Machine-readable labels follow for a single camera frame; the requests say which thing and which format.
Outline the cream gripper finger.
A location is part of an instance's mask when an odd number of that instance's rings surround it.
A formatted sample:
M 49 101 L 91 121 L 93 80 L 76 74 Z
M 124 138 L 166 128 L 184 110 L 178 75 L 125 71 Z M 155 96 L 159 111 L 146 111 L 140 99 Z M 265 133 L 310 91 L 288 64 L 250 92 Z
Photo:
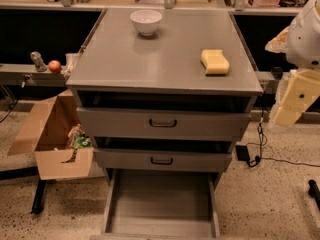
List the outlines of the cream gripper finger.
M 272 122 L 278 126 L 289 127 L 300 117 L 300 112 L 285 107 L 278 107 L 273 115 Z

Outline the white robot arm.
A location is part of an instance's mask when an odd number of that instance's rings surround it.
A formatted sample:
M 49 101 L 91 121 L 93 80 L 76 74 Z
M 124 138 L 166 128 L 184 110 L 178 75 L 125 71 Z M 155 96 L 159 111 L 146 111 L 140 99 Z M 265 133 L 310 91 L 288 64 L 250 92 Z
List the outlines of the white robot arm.
M 320 0 L 309 0 L 265 50 L 284 53 L 297 67 L 279 81 L 269 114 L 269 127 L 284 129 L 295 124 L 320 97 Z

